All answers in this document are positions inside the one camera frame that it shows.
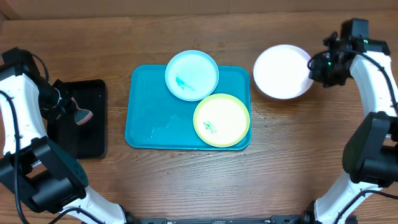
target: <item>cable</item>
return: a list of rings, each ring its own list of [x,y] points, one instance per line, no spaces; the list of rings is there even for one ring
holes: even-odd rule
[[[392,198],[392,199],[398,199],[398,196],[396,195],[391,195],[391,194],[387,194],[384,192],[380,192],[378,190],[363,190],[361,191],[361,193],[357,194],[357,196],[355,196],[354,199],[352,199],[352,201],[344,207],[344,209],[339,212],[337,219],[335,220],[334,224],[337,224],[339,222],[339,220],[342,218],[342,216],[344,215],[345,212],[347,212],[347,210],[360,198],[360,197],[365,197],[365,194],[368,193],[372,193],[372,194],[378,194],[381,195],[383,197],[387,197],[387,198]]]
[[[14,132],[15,132],[15,156],[14,156],[14,193],[15,193],[15,203],[18,211],[19,218],[23,222],[23,224],[29,224],[24,216],[24,212],[22,211],[21,201],[19,200],[19,178],[18,178],[18,170],[19,170],[19,150],[21,148],[20,136],[19,136],[19,128],[18,128],[18,120],[17,120],[17,111],[15,110],[14,103],[12,102],[12,98],[7,95],[7,93],[0,90],[0,94],[6,97],[8,103],[10,104],[12,120],[14,121]]]
[[[44,62],[42,59],[39,58],[39,56],[37,56],[36,54],[32,54],[33,57],[37,58],[37,60],[39,60],[44,68],[44,73],[45,73],[45,81],[49,81],[50,80],[50,75],[49,75],[49,71],[47,70],[47,67],[45,66]]]
[[[380,72],[384,75],[384,78],[386,79],[387,82],[387,86],[388,86],[388,90],[390,92],[390,97],[391,97],[391,101],[392,101],[392,106],[394,107],[394,110],[396,112],[396,115],[398,115],[398,104],[397,104],[397,100],[396,100],[396,96],[394,94],[394,89],[392,88],[392,84],[391,84],[391,80],[386,72],[386,70],[384,69],[383,66],[381,66],[377,61],[375,61],[373,58],[367,56],[366,54],[362,53],[362,52],[358,52],[356,50],[348,50],[348,49],[336,49],[336,50],[325,50],[322,51],[320,53],[315,54],[307,63],[307,67],[309,70],[313,71],[313,68],[311,67],[311,63],[313,62],[314,59],[316,59],[317,57],[326,54],[326,53],[338,53],[338,52],[348,52],[348,53],[352,53],[352,54],[356,54],[356,55],[360,55],[364,58],[366,58],[367,60],[369,60],[370,62],[372,62],[379,70]]]
[[[49,222],[49,224],[54,224],[56,223],[59,219],[61,219],[64,215],[66,215],[68,212],[77,212],[77,213],[82,213],[85,216],[87,216],[88,218],[92,219],[94,222],[96,222],[97,224],[104,224],[103,222],[99,221],[97,218],[95,218],[92,214],[84,211],[81,208],[69,208],[66,209],[65,211],[63,211],[59,216],[57,216],[56,218],[54,218],[51,222]]]

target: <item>wooden table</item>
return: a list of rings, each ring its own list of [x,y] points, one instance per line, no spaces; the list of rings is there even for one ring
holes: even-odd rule
[[[80,162],[91,186],[108,200],[138,217],[268,217],[301,213],[340,175],[343,148],[363,120],[354,81],[329,89],[316,83],[300,98],[285,101],[262,95],[252,84],[249,147],[195,157],[200,152],[126,144],[131,73],[142,64],[166,64],[188,49],[251,73],[259,54],[273,45],[297,45],[312,55],[325,50],[322,40],[352,17],[371,21],[371,37],[387,41],[398,74],[398,11],[6,21],[0,50],[18,46],[39,55],[51,82],[106,82],[108,155]],[[398,187],[386,192],[398,194]],[[14,196],[4,186],[0,198],[0,222],[19,223]],[[355,214],[361,223],[397,223],[397,209],[396,201],[373,195]],[[55,216],[24,211],[32,223]],[[72,220],[60,223],[78,223]]]

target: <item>blue tray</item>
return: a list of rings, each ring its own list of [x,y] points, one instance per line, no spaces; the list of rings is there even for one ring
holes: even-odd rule
[[[242,67],[219,66],[220,77],[213,93],[240,99],[250,109],[250,76]],[[183,101],[166,86],[166,65],[141,65],[132,73],[125,138],[141,149],[231,151],[246,148],[251,127],[243,140],[229,148],[202,141],[193,128],[193,113],[200,101]]]

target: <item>tray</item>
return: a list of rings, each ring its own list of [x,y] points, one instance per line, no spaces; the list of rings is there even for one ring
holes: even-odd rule
[[[240,99],[251,113],[250,76],[242,67],[219,66],[220,77],[214,93]],[[251,140],[251,127],[243,140],[228,148],[202,141],[193,128],[193,113],[200,101],[175,97],[165,82],[166,65],[141,65],[132,73],[125,138],[140,149],[238,151]]]

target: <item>robotic hand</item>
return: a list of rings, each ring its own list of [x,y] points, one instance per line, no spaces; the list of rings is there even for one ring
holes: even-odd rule
[[[310,78],[325,87],[344,85],[347,78],[354,78],[361,95],[365,120],[344,149],[344,172],[301,217],[272,216],[260,220],[135,219],[122,206],[96,193],[88,185],[79,162],[47,137],[42,117],[52,122],[68,113],[76,115],[80,109],[64,83],[57,80],[52,86],[48,84],[40,76],[32,55],[19,49],[4,53],[5,65],[0,67],[0,94],[4,95],[0,96],[0,106],[6,130],[4,158],[0,159],[0,181],[15,194],[17,210],[24,223],[27,220],[23,216],[20,200],[34,212],[60,212],[51,223],[67,213],[85,223],[342,224],[371,194],[398,198],[380,192],[383,187],[398,181],[396,147],[383,145],[386,136],[398,141],[398,89],[392,76],[386,42],[369,39],[368,33],[368,21],[347,21],[342,25],[341,38],[338,39],[334,32],[324,40],[328,50],[314,55],[308,62]],[[47,170],[27,177],[40,162]]]

